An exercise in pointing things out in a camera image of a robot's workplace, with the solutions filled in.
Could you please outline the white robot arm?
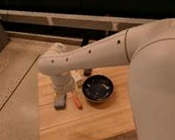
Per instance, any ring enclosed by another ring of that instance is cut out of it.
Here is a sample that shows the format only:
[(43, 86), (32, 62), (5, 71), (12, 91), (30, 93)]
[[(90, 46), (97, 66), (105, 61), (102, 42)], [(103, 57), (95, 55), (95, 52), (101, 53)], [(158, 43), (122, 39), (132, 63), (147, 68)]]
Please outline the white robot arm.
[(60, 94), (72, 89), (72, 70), (122, 65), (130, 69), (138, 140), (175, 140), (174, 18), (131, 27), (74, 51), (56, 42), (38, 62)]

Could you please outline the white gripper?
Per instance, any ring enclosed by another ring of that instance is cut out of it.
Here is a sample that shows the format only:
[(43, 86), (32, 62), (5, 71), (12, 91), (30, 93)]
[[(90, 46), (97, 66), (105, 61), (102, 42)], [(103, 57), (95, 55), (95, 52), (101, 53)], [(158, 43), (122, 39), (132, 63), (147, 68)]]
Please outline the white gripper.
[(55, 92), (59, 94), (71, 92), (75, 88), (73, 77), (69, 72), (53, 75), (51, 82)]

